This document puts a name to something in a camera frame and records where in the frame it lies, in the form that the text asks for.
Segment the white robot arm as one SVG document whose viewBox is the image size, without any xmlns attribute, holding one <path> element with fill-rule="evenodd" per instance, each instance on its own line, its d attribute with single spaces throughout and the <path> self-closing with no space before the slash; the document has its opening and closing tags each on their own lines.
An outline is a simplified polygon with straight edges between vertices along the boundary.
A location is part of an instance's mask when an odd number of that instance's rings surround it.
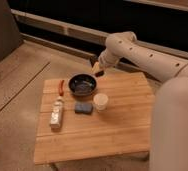
<svg viewBox="0 0 188 171">
<path fill-rule="evenodd" d="M 133 32 L 113 33 L 105 40 L 94 71 L 126 58 L 159 80 L 151 115 L 150 171 L 188 171 L 188 60 L 137 43 Z"/>
</svg>

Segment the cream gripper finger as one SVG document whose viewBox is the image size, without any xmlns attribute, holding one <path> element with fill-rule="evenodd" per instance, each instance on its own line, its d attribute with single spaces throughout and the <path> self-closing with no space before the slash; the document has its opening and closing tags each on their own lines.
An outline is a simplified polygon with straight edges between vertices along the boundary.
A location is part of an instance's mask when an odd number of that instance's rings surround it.
<svg viewBox="0 0 188 171">
<path fill-rule="evenodd" d="M 98 62 L 96 62 L 92 67 L 92 72 L 94 75 L 97 75 L 102 72 L 102 69 L 100 68 L 100 65 Z"/>
</svg>

